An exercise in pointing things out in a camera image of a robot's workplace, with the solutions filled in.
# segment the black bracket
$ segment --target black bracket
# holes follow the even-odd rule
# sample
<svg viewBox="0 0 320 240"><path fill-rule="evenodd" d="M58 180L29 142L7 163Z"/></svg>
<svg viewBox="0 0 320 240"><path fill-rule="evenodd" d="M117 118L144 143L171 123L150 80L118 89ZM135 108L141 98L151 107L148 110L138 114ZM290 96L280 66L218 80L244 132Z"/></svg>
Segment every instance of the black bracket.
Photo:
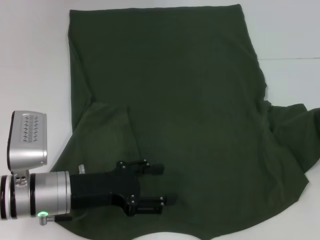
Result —
<svg viewBox="0 0 320 240"><path fill-rule="evenodd" d="M164 206L174 205L176 194L141 197L138 177L162 175L162 164L151 165L148 160L116 163L110 172L85 173L70 176L71 208L119 206L127 216L161 214Z"/></svg>

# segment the silver cylindrical joint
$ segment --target silver cylindrical joint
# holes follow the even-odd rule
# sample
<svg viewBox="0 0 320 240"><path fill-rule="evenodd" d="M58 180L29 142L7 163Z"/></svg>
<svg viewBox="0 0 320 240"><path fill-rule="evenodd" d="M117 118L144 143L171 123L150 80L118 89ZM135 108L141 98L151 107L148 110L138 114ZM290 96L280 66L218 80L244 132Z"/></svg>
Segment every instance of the silver cylindrical joint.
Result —
<svg viewBox="0 0 320 240"><path fill-rule="evenodd" d="M67 174L64 171L36 174L35 213L46 212L50 216L68 214L71 190L67 182Z"/></svg>
<svg viewBox="0 0 320 240"><path fill-rule="evenodd" d="M37 216L39 213L48 217L68 214L71 210L69 172L2 176L0 197L2 220Z"/></svg>

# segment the green fabric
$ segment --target green fabric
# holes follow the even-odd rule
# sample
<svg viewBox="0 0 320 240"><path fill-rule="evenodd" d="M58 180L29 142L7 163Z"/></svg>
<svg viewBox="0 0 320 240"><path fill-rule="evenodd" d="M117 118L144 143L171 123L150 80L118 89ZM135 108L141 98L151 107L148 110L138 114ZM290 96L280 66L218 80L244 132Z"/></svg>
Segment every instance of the green fabric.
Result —
<svg viewBox="0 0 320 240"><path fill-rule="evenodd" d="M53 171L165 164L144 196L177 193L162 215L73 211L93 240L177 232L208 240L296 202L320 158L320 110L271 106L240 5L70 12L73 135Z"/></svg>

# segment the white table surface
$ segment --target white table surface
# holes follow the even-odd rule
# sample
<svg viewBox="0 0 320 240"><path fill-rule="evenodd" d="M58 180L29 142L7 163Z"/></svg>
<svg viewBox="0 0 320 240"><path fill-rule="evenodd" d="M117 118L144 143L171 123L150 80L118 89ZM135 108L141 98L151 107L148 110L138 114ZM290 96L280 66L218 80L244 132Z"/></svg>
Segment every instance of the white table surface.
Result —
<svg viewBox="0 0 320 240"><path fill-rule="evenodd" d="M0 0L0 175L7 175L6 151L11 114L31 110L48 116L49 171L71 136L69 10L101 10L240 3L273 105L304 103L320 107L320 2L318 0ZM320 239L320 163L308 173L310 184L299 202L249 229L217 240ZM1 240L79 240L55 223L0 222ZM191 240L156 233L140 240Z"/></svg>

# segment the black ring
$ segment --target black ring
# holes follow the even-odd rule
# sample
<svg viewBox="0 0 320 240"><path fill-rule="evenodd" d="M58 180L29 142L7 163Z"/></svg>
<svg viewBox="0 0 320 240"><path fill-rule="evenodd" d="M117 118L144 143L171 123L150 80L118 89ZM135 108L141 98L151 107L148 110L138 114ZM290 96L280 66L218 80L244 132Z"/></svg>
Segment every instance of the black ring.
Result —
<svg viewBox="0 0 320 240"><path fill-rule="evenodd" d="M5 199L6 199L6 181L7 181L7 176L2 176L1 177L1 184L0 184L0 213L1 213L1 219L2 220L6 220L7 219L6 204L5 204Z"/></svg>
<svg viewBox="0 0 320 240"><path fill-rule="evenodd" d="M31 217L36 216L36 174L30 174L30 215Z"/></svg>
<svg viewBox="0 0 320 240"><path fill-rule="evenodd" d="M15 190L15 176L12 175L10 183L10 211L11 218L17 218L17 209L16 209L16 190Z"/></svg>

